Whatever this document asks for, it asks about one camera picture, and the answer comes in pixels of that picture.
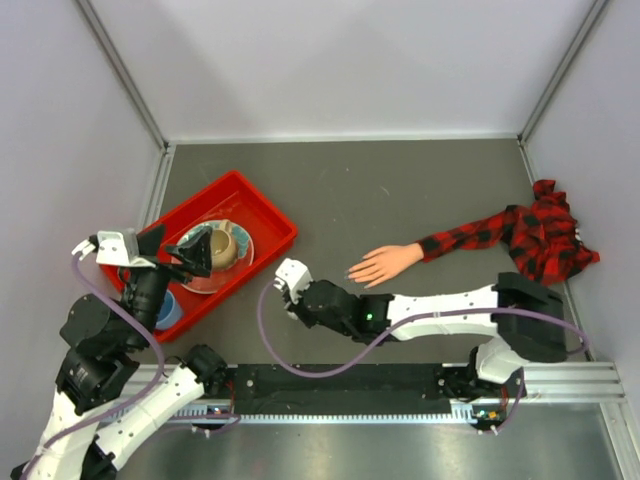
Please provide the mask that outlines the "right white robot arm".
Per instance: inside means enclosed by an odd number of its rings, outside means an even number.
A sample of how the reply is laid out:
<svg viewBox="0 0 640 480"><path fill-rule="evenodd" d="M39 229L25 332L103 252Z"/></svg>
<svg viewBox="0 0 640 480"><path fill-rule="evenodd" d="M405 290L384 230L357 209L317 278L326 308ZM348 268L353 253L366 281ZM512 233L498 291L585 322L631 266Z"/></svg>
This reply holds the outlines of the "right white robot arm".
<svg viewBox="0 0 640 480"><path fill-rule="evenodd" d="M530 363L568 357L559 325L563 301L552 290L516 273L494 284L435 296L355 295L309 273L277 276L285 309L307 327L322 326L357 343L406 342L427 336L479 335L486 343L470 355L466 380L476 394L492 394Z"/></svg>

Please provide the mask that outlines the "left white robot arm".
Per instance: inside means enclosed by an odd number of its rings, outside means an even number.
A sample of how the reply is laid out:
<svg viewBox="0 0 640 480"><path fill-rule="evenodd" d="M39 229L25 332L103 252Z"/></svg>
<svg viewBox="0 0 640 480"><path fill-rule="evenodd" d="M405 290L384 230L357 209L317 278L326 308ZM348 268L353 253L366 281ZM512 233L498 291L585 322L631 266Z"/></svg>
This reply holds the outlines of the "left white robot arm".
<svg viewBox="0 0 640 480"><path fill-rule="evenodd" d="M88 255L125 271L119 299L90 281L71 307L60 335L69 350L55 381L52 410L32 458L13 479L113 479L131 455L179 410L226 387L227 365L206 345L192 347L171 375L153 336L171 282L211 274L205 227L165 248L165 227L99 231L72 251L77 269Z"/></svg>

